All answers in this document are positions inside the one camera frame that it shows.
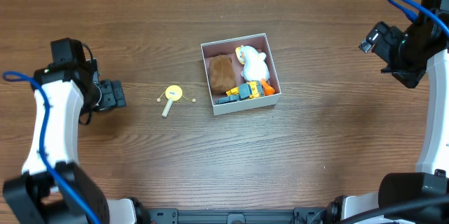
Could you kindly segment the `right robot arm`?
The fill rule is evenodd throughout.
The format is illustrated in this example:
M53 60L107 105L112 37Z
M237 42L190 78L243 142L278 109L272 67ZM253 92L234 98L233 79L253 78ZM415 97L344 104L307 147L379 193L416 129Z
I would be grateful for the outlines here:
M448 0L387 1L410 26L401 31L378 22L359 48L383 59L381 71L407 88L429 78L424 143L415 172L389 173L377 192L335 200L325 223L448 222Z

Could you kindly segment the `white plush duck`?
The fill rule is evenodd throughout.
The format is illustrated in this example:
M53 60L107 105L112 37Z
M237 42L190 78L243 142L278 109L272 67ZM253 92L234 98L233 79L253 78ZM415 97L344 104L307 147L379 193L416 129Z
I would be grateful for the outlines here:
M270 73L265 62L266 53L258 52L252 46L239 46L236 48L236 57L243 65L241 76L246 81L258 81L264 95L275 94L274 88L268 84Z

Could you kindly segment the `yellow toy truck grey cannon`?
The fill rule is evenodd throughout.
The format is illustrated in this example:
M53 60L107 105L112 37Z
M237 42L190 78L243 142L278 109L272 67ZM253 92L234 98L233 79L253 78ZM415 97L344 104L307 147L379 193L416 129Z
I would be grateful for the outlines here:
M232 88L226 92L226 97L215 101L217 105L242 101L247 99L261 98L264 96L262 84L259 81L250 81Z

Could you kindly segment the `yellow rattle drum toy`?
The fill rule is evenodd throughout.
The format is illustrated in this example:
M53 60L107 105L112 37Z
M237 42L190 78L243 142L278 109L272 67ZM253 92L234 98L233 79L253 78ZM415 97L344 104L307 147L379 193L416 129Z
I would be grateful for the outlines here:
M156 99L156 101L160 103L163 96L165 96L167 100L163 112L161 113L161 116L163 118L166 118L168 116L173 103L179 101L181 98L184 98L185 100L188 100L192 103L196 102L196 98L185 97L183 95L183 90L178 85L171 85L167 87L166 90Z

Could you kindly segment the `brown furry plush toy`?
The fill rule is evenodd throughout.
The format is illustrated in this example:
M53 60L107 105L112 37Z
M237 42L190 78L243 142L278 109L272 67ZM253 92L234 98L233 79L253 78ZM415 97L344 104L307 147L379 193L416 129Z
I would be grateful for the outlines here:
M226 93L236 87L232 59L228 55L218 55L210 59L209 84L214 95Z

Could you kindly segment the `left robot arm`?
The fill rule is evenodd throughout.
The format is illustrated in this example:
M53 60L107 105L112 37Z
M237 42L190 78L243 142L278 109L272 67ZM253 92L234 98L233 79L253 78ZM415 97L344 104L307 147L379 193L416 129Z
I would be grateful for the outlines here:
M28 77L36 101L32 146L21 176L7 180L3 196L20 223L136 223L133 201L107 199L79 166L78 127L83 114L126 104L120 81L100 80L98 62L76 39L51 42L53 61Z

